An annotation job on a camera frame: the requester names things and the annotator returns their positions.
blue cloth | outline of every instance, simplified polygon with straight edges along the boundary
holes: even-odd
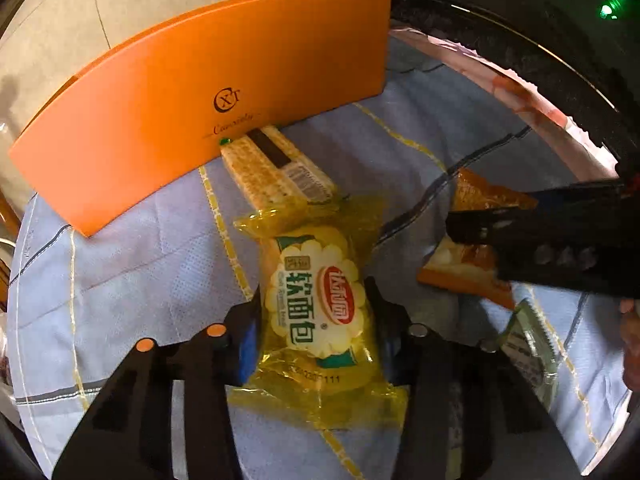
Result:
[[[525,191],[574,181],[535,132],[464,76],[415,51],[408,56],[407,47],[395,40],[388,66],[385,90],[362,105],[447,167],[465,164],[493,183]],[[283,132],[342,190],[385,194],[390,203],[386,221],[414,211],[401,229],[386,232],[366,269],[389,301],[404,304],[413,320],[444,337],[470,344],[503,329],[509,313],[501,307],[416,282],[417,269],[444,234],[454,192],[429,157],[389,135],[354,105],[289,125]],[[238,261],[255,288],[255,243],[232,227],[250,208],[222,160],[205,168]],[[137,339],[151,336],[161,345],[186,340],[244,301],[197,170],[91,238],[65,227],[46,201],[35,197],[18,238],[12,280],[9,338],[15,395],[21,398],[20,414],[36,457],[49,476],[83,414],[76,362],[84,396],[91,401]],[[583,468],[596,452],[593,439],[604,439],[626,394],[615,302],[592,296],[578,312],[580,294],[542,287],[534,293],[561,342],[575,326],[566,350],[575,375],[561,365],[551,413]],[[590,406],[588,423],[577,387]],[[176,401],[181,391],[178,384]],[[184,478],[179,412],[173,420],[174,469],[177,478]],[[238,408],[232,408],[232,424],[247,478],[316,478],[319,471],[322,478],[351,478],[311,428],[290,427]],[[345,431],[337,437],[365,478],[390,477],[396,432]],[[284,454],[280,442],[296,445]]]

orange paper box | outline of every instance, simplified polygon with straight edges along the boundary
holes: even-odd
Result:
[[[10,150],[90,236],[220,154],[220,139],[378,94],[390,0],[229,0],[161,23],[71,78]]]

screw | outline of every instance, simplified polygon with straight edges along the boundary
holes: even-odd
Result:
[[[138,352],[149,352],[149,350],[151,350],[154,346],[156,346],[154,340],[145,337],[144,339],[141,339],[136,343],[136,350]]]
[[[222,323],[214,323],[207,326],[207,335],[209,337],[222,337],[226,334],[226,326]]]
[[[429,335],[429,329],[422,323],[413,323],[409,326],[409,335],[413,337],[426,337]]]
[[[580,270],[589,270],[591,267],[595,267],[598,263],[598,255],[596,249],[593,247],[587,247],[578,253],[578,266]]]
[[[562,250],[558,258],[558,265],[561,267],[575,266],[574,250],[571,247],[567,246]]]
[[[498,351],[498,343],[491,339],[482,339],[478,346],[487,354],[495,354]]]
[[[538,265],[546,265],[546,264],[550,264],[553,261],[555,256],[556,256],[556,252],[553,250],[553,247],[551,247],[550,245],[544,244],[544,245],[540,245],[536,249],[534,259]]]
[[[502,229],[503,227],[507,227],[511,224],[513,224],[513,220],[500,220],[499,222],[496,222],[494,224],[494,229],[495,230]]]

packaged bread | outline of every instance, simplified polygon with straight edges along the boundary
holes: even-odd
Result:
[[[335,193],[335,185],[275,126],[251,130],[220,148],[233,180],[254,209],[297,197],[323,202]]]
[[[263,308],[257,369],[232,402],[328,428],[402,420],[406,394],[384,380],[360,272],[381,222],[372,198],[292,200],[236,222],[260,247]]]
[[[532,209],[537,201],[503,186],[492,186],[472,171],[462,169],[457,176],[452,211],[498,207]],[[486,245],[457,244],[447,235],[418,272],[418,281],[461,294],[475,294],[510,310],[515,308],[511,285],[498,280],[495,253]]]

clear plastic wrap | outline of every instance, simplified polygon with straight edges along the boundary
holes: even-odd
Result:
[[[402,423],[406,393],[382,375],[360,273],[382,210],[377,198],[291,200],[236,222],[260,245],[262,341],[231,402],[324,428]]]

